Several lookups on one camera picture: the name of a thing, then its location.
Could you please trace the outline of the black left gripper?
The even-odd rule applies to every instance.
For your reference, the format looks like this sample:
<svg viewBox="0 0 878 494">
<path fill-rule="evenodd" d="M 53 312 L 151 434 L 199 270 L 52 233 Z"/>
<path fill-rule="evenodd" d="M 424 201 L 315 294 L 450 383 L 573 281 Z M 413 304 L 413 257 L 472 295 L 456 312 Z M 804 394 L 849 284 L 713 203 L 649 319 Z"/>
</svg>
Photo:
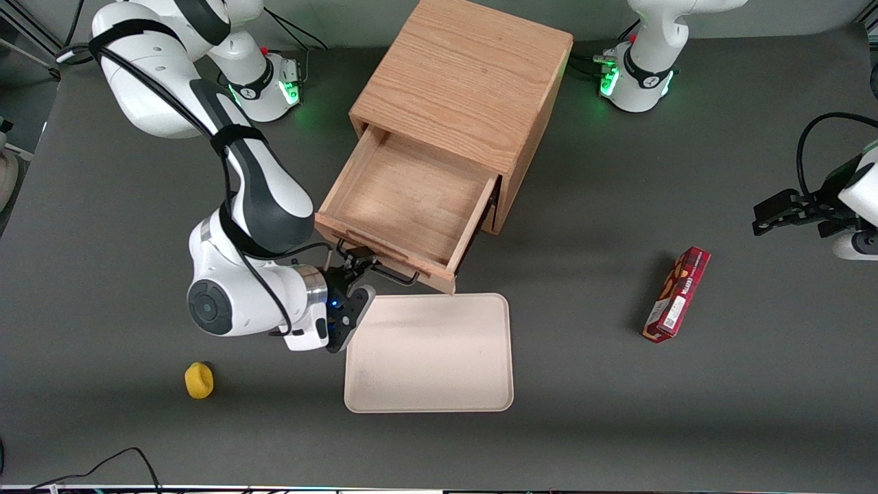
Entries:
<svg viewBox="0 0 878 494">
<path fill-rule="evenodd" d="M 838 197 L 843 188 L 844 185 L 823 185 L 811 193 L 811 200 L 796 189 L 779 191 L 753 207 L 753 235 L 761 237 L 772 229 L 815 222 L 818 223 L 821 238 L 842 231 L 856 231 L 859 227 L 858 215 Z"/>
</svg>

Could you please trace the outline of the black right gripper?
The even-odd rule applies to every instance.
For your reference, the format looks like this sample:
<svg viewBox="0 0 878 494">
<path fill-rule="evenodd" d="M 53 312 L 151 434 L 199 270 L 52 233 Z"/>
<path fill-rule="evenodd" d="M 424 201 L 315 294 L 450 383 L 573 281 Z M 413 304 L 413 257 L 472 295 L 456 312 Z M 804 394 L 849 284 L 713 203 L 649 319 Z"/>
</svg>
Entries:
<svg viewBox="0 0 878 494">
<path fill-rule="evenodd" d="M 352 285 L 377 264 L 376 253 L 370 248 L 351 248 L 345 251 L 345 265 L 320 268 L 327 285 L 327 328 L 329 331 L 354 331 L 355 316 L 348 309 Z"/>
</svg>

